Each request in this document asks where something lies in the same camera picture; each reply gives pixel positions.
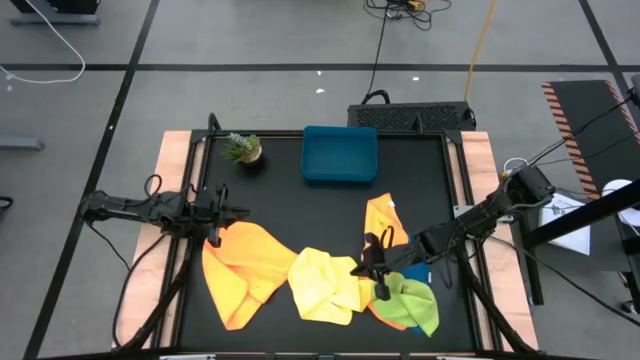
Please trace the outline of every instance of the small succulent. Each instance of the small succulent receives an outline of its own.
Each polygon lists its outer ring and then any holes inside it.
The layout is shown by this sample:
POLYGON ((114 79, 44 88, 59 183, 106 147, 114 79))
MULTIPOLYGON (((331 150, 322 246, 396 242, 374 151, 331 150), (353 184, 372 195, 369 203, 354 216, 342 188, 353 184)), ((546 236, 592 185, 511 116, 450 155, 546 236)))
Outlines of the small succulent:
POLYGON ((224 148, 224 156, 237 163, 242 160, 247 160, 251 155, 260 148, 260 139, 251 135, 249 137, 243 137, 236 133, 231 133, 227 136, 227 146, 224 148))

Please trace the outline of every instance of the white paper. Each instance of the white paper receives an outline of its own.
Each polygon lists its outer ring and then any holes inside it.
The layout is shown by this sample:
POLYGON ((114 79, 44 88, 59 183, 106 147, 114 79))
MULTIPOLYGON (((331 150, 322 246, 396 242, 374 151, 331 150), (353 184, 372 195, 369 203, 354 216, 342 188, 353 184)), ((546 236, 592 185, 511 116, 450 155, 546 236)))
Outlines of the white paper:
MULTIPOLYGON (((553 194, 553 200, 540 209, 540 226, 577 210, 583 203, 561 194, 553 194)), ((591 249, 591 226, 585 226, 572 233, 551 241, 552 244, 589 255, 591 249)))

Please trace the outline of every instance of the blue plastic container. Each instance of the blue plastic container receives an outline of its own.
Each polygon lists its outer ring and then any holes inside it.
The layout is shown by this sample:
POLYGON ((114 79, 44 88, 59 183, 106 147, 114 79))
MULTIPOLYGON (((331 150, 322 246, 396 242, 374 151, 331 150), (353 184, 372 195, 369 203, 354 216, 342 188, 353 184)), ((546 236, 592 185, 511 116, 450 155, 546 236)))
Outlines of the blue plastic container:
POLYGON ((369 182, 378 175, 378 133, 372 128, 307 126, 301 167, 308 180, 369 182))

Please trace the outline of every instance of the warning stripe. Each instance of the warning stripe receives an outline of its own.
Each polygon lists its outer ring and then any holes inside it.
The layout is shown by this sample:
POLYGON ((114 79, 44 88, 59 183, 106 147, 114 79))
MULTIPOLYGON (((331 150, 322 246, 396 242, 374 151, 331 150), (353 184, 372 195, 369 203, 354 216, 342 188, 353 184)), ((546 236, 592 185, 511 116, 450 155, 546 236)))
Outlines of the warning stripe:
MULTIPOLYGON (((620 100, 620 97, 618 96, 618 92, 613 88, 613 85, 611 84, 611 82, 609 82, 608 80, 605 82, 609 87, 611 94, 613 94, 613 97, 616 99, 616 101, 621 102, 622 100, 620 100)), ((620 112, 622 112, 622 115, 624 116, 624 119, 627 122, 627 125, 629 125, 629 128, 634 133, 633 137, 636 139, 636 142, 640 144, 640 134, 638 134, 638 127, 636 126, 636 123, 633 121, 633 119, 629 115, 629 112, 624 106, 620 107, 620 112)))
POLYGON ((582 189, 584 189, 588 198, 599 199, 600 195, 598 194, 598 188, 593 183, 593 178, 589 173, 589 169, 582 159, 582 153, 580 152, 578 143, 576 143, 573 138, 570 138, 571 127, 569 126, 567 118, 564 117, 564 111, 562 111, 562 106, 558 102, 558 96, 556 96, 553 86, 548 82, 543 82, 542 90, 544 91, 544 96, 549 103, 549 109, 551 109, 551 113, 553 114, 553 120, 556 122, 556 126, 558 126, 558 131, 560 132, 560 135, 566 139, 564 145, 569 153, 569 158, 573 163, 573 168, 576 170, 582 189))

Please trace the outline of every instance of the green cloth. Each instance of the green cloth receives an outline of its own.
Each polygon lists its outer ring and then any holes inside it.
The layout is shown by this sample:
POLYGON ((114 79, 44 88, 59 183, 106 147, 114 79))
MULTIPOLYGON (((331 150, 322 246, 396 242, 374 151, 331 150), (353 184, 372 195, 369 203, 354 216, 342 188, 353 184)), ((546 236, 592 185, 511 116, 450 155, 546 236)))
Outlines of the green cloth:
POLYGON ((427 336, 438 328, 438 304, 429 285, 417 280, 405 279, 400 273, 385 276, 391 299, 374 298, 373 306, 378 315, 387 321, 406 327, 420 326, 427 336))

